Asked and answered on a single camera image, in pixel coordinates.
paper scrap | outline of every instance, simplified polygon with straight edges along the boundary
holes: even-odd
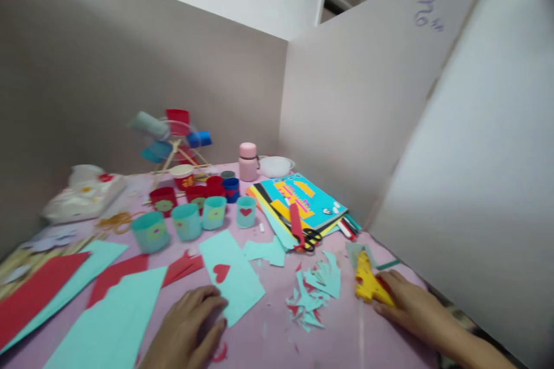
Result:
[[[232,327],[264,296],[265,289],[228,230],[203,241],[199,248],[212,283],[229,301],[223,315],[227,318],[227,326]],[[213,268],[217,264],[231,267],[221,284],[215,281]]]
[[[166,270],[124,277],[81,314],[44,369],[132,368]]]
[[[94,240],[81,252],[90,252],[91,256],[79,267],[69,281],[62,287],[56,296],[31,320],[22,331],[17,333],[10,343],[0,351],[4,353],[15,343],[27,336],[42,323],[57,313],[63,306],[69,303],[81,292],[93,279],[115,261],[126,249],[127,245]]]

hand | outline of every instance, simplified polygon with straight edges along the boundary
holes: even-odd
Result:
[[[211,358],[227,327],[221,319],[199,344],[202,324],[216,309],[227,305],[213,285],[187,291],[166,314],[140,369],[200,369]]]
[[[376,303],[375,311],[435,350],[456,359],[471,335],[459,326],[439,301],[397,271],[380,273],[378,278],[390,287],[397,308]]]

heart cutout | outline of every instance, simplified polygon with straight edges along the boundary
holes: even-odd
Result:
[[[225,279],[227,278],[227,274],[229,273],[230,268],[231,268],[230,265],[217,264],[214,267],[214,274],[216,275],[215,282],[218,284],[221,284],[222,282],[224,282]]]

blue paper cup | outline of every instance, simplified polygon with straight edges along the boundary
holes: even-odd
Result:
[[[222,183],[227,195],[227,203],[236,203],[241,196],[238,188],[239,181],[237,178],[225,179]]]
[[[237,200],[237,225],[239,228],[251,228],[256,221],[256,199],[250,196]]]
[[[131,223],[140,251],[149,254],[163,248],[170,240],[162,212],[146,213]]]
[[[225,219],[225,206],[227,199],[223,196],[213,196],[204,201],[204,212],[202,214],[202,227],[211,231],[221,228]]]
[[[179,205],[171,211],[177,236],[182,241],[193,240],[202,233],[202,223],[197,204]]]

pink water bottle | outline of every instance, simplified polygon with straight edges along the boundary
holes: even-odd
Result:
[[[242,143],[239,147],[238,178],[243,182],[253,182],[258,177],[260,163],[256,144]]]

